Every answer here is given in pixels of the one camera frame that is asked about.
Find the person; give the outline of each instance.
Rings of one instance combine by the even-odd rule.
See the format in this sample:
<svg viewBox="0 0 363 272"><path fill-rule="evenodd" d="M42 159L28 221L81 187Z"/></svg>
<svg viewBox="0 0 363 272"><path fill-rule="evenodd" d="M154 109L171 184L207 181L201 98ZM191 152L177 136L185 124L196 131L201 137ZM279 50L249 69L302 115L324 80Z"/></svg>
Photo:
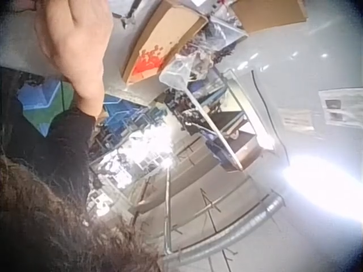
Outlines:
<svg viewBox="0 0 363 272"><path fill-rule="evenodd" d="M122 220L110 230L86 213L88 140L102 111L113 27L108 2L34 5L39 45L73 85L76 107L55 117L43 137L1 80L0 270L159 271L157 254L135 230Z"/></svg>

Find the printed notice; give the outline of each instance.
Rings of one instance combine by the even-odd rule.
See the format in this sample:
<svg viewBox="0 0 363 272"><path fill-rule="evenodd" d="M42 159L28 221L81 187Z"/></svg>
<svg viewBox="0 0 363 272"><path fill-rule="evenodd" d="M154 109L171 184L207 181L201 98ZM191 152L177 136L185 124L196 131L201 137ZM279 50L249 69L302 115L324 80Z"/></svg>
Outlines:
<svg viewBox="0 0 363 272"><path fill-rule="evenodd" d="M300 133L314 130L310 110L279 109L278 112L286 129Z"/></svg>
<svg viewBox="0 0 363 272"><path fill-rule="evenodd" d="M363 88L319 92L328 125L363 128Z"/></svg>

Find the cable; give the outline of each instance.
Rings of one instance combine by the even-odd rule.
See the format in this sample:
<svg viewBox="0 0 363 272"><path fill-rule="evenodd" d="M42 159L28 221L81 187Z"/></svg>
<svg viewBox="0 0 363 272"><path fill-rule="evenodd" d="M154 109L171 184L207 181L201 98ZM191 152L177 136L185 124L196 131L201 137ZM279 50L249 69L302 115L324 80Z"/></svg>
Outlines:
<svg viewBox="0 0 363 272"><path fill-rule="evenodd" d="M259 89L259 88L258 88L258 86L257 86L256 78L255 78L255 71L253 71L253 70L252 70L252 71L251 71L251 74L252 74L252 80L254 81L254 85L255 85L255 88L256 88L256 90L257 90L257 93L259 94L259 96L260 96L260 98L261 98L261 100L262 100L262 103L263 103L263 104L264 104L264 106L265 106L265 109L266 109L266 112L267 112L267 116L268 116L268 118L269 118L269 120L270 120L270 122L271 122L271 125L272 125L273 132L275 133L275 135L276 135L277 139L280 141L280 143L281 143L281 145L282 145L282 147L283 147L283 149L284 149L284 152L285 152L285 155L286 155L286 159L288 160L288 163L289 163L289 165L290 165L290 158L289 158L288 150L287 150L286 146L284 145L284 143L282 142L282 140L281 140L281 138L280 138L280 136L279 136L279 134L278 134L278 132L277 132L277 130L276 130L276 128L275 128L275 126L274 126L274 124L273 124L273 121L272 121L272 117L271 117L270 111L268 110L268 107L267 107L267 103L266 103L266 101L264 100L264 98L262 97L262 94L261 94L261 92L260 92L260 89Z"/></svg>

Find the pipe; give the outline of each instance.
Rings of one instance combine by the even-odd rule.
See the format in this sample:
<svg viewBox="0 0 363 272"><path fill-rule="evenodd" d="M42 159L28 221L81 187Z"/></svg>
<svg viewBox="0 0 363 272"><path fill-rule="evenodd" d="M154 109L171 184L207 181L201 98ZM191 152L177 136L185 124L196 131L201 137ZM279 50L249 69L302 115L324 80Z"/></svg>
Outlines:
<svg viewBox="0 0 363 272"><path fill-rule="evenodd" d="M172 254L171 248L171 197L170 197L170 167L166 172L165 190L165 219L164 219L164 252L165 255Z"/></svg>
<svg viewBox="0 0 363 272"><path fill-rule="evenodd" d="M222 202L223 200L225 200L227 197L229 197L231 194L233 194L234 192L236 192L240 187L242 187L244 184L247 183L247 181L250 179L251 177L248 176L244 181L242 181L241 183L239 183L236 187L234 187L232 190L230 190L228 193L218 197L215 201L213 201L212 203L206 205L203 209L201 209L200 211L196 212L192 217L188 218L187 220L184 220L182 222L176 223L175 225L172 226L171 231L175 231L176 229L190 223L191 221L193 221L194 219L197 219L198 217L200 217L201 215L205 214L208 210L212 209L214 206L217 206L220 202ZM159 234L153 236L151 239L157 239L160 238L164 235L164 232L160 232Z"/></svg>
<svg viewBox="0 0 363 272"><path fill-rule="evenodd" d="M284 205L281 196L268 194L234 223L205 240L164 256L169 267L189 265L230 247L266 222Z"/></svg>

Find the poster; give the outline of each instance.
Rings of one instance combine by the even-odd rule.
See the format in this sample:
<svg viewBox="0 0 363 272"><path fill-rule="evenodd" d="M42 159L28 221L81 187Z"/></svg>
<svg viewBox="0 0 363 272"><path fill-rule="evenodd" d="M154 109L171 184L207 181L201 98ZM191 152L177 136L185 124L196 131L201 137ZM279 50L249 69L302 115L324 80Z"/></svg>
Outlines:
<svg viewBox="0 0 363 272"><path fill-rule="evenodd" d="M328 125L363 128L363 88L319 92Z"/></svg>

